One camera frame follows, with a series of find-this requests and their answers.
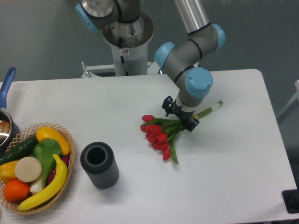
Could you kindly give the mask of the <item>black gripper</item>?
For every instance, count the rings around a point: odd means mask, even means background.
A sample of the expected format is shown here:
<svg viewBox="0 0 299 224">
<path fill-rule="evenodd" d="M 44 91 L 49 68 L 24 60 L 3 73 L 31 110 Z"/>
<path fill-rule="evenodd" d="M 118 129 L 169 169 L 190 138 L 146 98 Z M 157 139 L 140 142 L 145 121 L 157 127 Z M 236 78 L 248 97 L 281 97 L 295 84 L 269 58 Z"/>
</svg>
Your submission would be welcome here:
<svg viewBox="0 0 299 224">
<path fill-rule="evenodd" d="M 192 118 L 196 108 L 184 105 L 180 99 L 174 101 L 171 96 L 168 96 L 164 99 L 162 108 L 165 110 L 166 117 L 175 114 L 182 121 L 183 128 L 189 132 L 192 132 L 199 124 L 198 119 Z"/>
</svg>

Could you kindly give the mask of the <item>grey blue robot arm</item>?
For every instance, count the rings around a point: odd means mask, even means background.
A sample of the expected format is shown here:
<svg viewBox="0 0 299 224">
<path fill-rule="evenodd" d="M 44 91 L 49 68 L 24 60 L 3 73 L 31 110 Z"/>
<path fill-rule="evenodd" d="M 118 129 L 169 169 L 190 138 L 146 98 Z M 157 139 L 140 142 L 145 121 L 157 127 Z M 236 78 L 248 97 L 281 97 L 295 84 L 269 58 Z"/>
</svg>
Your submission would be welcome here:
<svg viewBox="0 0 299 224">
<path fill-rule="evenodd" d="M 162 107 L 175 114 L 184 129 L 198 124 L 193 117 L 196 107 L 213 84 L 211 73 L 200 67 L 203 57 L 225 43 L 225 33 L 211 24 L 199 0 L 177 0 L 175 6 L 183 21 L 188 39 L 180 45 L 166 42 L 154 55 L 160 70 L 179 88 L 176 98 L 167 97 Z M 148 43 L 154 27 L 140 11 L 137 0 L 81 0 L 75 7 L 84 26 L 92 33 L 101 31 L 111 46 L 117 76 L 145 75 L 148 70 Z"/>
</svg>

